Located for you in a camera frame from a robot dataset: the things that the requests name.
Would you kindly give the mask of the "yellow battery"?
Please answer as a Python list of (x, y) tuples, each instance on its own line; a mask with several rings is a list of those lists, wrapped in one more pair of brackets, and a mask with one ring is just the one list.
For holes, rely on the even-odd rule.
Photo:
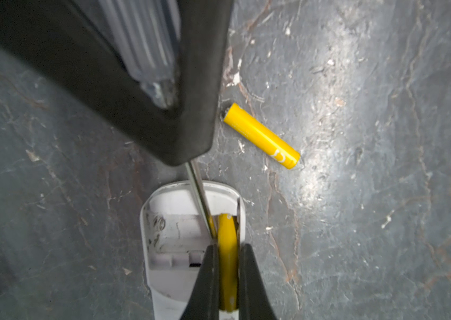
[(223, 112), (222, 118), (224, 123), (286, 169), (293, 169), (299, 163), (299, 152), (236, 103)]
[(239, 242), (234, 217), (223, 213), (218, 221), (220, 309), (231, 313), (237, 309)]

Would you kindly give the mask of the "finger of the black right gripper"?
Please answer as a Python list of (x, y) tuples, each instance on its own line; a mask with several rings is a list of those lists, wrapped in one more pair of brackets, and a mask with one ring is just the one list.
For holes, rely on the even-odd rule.
[(180, 1), (179, 119), (175, 163), (213, 143), (233, 1)]
[(0, 1), (0, 47), (167, 165), (185, 163), (175, 119), (128, 76), (71, 1)]

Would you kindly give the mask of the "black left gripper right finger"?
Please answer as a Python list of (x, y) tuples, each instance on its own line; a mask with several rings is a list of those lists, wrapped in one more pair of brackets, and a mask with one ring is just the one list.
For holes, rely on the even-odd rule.
[(239, 320), (277, 319), (249, 243), (244, 243), (240, 249), (238, 297)]

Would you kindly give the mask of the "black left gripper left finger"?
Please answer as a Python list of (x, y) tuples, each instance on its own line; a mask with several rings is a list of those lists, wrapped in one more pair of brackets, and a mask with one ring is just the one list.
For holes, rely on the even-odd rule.
[(193, 291), (180, 320), (219, 319), (219, 249), (209, 245), (205, 251)]

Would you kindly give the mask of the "clear handle screwdriver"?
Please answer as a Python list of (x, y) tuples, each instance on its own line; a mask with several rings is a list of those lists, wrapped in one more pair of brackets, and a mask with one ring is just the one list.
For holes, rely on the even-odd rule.
[(181, 17), (177, 1), (100, 1), (125, 68), (154, 105), (178, 102)]

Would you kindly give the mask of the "large white remote control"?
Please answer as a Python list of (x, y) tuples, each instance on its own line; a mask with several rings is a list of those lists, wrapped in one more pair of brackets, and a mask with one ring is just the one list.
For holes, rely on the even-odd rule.
[(156, 319), (179, 319), (211, 244), (189, 181), (155, 190), (139, 216), (147, 284)]

